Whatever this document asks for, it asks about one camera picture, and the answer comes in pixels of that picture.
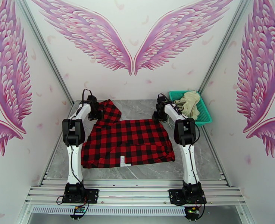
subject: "plastic basket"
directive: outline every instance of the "plastic basket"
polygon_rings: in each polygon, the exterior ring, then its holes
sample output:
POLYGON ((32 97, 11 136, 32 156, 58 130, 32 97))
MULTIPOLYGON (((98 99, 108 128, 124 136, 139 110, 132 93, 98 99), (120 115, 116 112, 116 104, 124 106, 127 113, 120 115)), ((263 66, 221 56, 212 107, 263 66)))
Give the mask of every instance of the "plastic basket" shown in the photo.
MULTIPOLYGON (((169 97, 172 101, 179 100, 183 97, 185 92, 187 91, 170 91, 169 97)), ((209 114, 209 111, 201 97, 196 107, 200 112, 200 115, 197 117, 197 120, 196 120, 196 125, 200 127, 204 124, 211 123, 212 122, 211 115, 209 114)))

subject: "crumpled fabric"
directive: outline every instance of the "crumpled fabric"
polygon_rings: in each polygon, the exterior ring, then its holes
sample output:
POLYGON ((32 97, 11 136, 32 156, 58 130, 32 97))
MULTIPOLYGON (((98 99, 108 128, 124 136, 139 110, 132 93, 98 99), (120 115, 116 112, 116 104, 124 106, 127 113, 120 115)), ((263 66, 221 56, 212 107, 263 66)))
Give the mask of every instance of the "crumpled fabric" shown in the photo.
POLYGON ((200 95, 196 91, 188 91, 180 100, 175 100, 174 103, 181 110, 182 114, 196 121, 197 117, 200 115, 196 107, 199 101, 200 95))

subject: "red plaid shirt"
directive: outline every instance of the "red plaid shirt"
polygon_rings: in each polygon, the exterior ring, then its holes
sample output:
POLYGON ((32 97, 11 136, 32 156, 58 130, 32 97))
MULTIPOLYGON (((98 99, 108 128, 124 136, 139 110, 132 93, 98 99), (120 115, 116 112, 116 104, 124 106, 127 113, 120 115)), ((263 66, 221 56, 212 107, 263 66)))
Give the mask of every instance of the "red plaid shirt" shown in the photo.
POLYGON ((111 100, 101 102, 104 118, 94 125, 82 146, 84 168, 119 167, 121 156, 131 165, 175 160, 168 134, 152 119, 120 121, 121 112, 111 100))

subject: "wire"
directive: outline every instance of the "wire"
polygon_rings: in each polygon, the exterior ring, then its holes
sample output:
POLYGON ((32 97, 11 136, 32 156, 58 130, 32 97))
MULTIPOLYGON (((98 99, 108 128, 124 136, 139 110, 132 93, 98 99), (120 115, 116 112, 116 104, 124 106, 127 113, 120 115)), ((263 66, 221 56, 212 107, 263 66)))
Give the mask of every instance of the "wire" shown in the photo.
POLYGON ((63 203, 63 200, 62 200, 61 203, 58 203, 58 200, 59 200, 59 198, 61 198, 61 197, 64 197, 64 195, 63 195, 63 196, 59 196, 59 197, 56 199, 56 204, 57 204, 57 205, 61 205, 61 204, 63 203))
POLYGON ((180 111, 179 107, 173 101, 170 101, 163 93, 159 93, 158 98, 159 98, 159 95, 162 95, 166 99, 166 101, 167 101, 166 104, 172 105, 172 107, 177 112, 177 114, 182 115, 182 112, 180 111))
POLYGON ((206 208, 206 205, 204 204, 203 212, 201 213, 201 215, 196 220, 199 220, 203 216, 203 214, 205 213, 205 208, 206 208))
MULTIPOLYGON (((195 201, 195 205, 196 205, 196 201, 195 201)), ((200 204, 200 207, 198 207, 198 206, 196 205, 196 208, 201 208, 201 204, 200 204)))
POLYGON ((189 121, 189 122, 191 122, 192 124, 194 124, 194 125, 196 126, 198 132, 199 132, 199 136, 198 136, 197 139, 193 142, 193 145, 194 145, 194 144, 195 144, 196 142, 198 142, 199 139, 200 139, 200 128, 199 128, 199 127, 197 126, 197 124, 195 124, 194 122, 192 122, 192 121, 189 121))
POLYGON ((196 174, 194 173, 193 163, 192 163, 192 159, 191 159, 191 149, 190 149, 191 146, 192 146, 192 144, 189 145, 189 156, 190 156, 190 162, 191 162, 191 168, 192 168, 193 176, 194 176, 194 178, 195 178, 195 180, 196 180, 196 183, 197 183, 198 181, 197 181, 197 179, 196 179, 196 174))
POLYGON ((77 179, 77 181, 80 183, 80 184, 82 184, 83 185, 83 183, 78 179, 78 177, 76 177, 76 175, 74 174, 74 170, 73 170, 73 165, 72 165, 72 157, 73 157, 73 147, 71 146, 71 161, 70 161, 70 163, 71 163, 71 172, 72 172, 72 174, 73 174, 73 176, 77 179))
POLYGON ((91 96, 93 95, 91 90, 85 88, 85 89, 82 91, 81 106, 84 106, 84 92, 85 92, 85 91, 89 91, 90 94, 91 94, 91 96))
POLYGON ((86 214, 86 212, 88 211, 89 206, 90 206, 90 200, 88 199, 88 207, 86 208, 86 210, 85 210, 85 212, 84 212, 84 214, 83 214, 83 215, 85 215, 85 214, 86 214))

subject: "marble surface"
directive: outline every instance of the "marble surface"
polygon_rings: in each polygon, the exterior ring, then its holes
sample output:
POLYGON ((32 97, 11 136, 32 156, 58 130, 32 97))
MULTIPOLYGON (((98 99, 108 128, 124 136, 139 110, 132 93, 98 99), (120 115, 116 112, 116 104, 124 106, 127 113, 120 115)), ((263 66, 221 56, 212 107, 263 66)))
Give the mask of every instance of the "marble surface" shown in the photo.
MULTIPOLYGON (((155 111, 156 100, 114 100, 113 103, 122 112, 121 120, 149 119, 155 111)), ((75 103, 71 113, 74 113, 79 105, 75 103)), ((90 134, 95 121, 84 120, 86 140, 90 134)), ((84 179, 88 178, 112 178, 112 179, 182 179, 183 166, 182 157, 178 145, 173 138, 174 123, 171 119, 169 122, 162 123, 169 134, 175 152, 174 162, 164 162, 147 165, 135 165, 130 167, 115 168, 93 168, 83 169, 84 179)), ((206 138, 203 133, 199 141, 195 144, 195 160, 197 173, 200 179, 219 179, 220 173, 217 164, 210 151, 206 138)), ((67 178, 68 177, 68 153, 63 141, 54 155, 54 159, 47 174, 48 179, 67 178)))

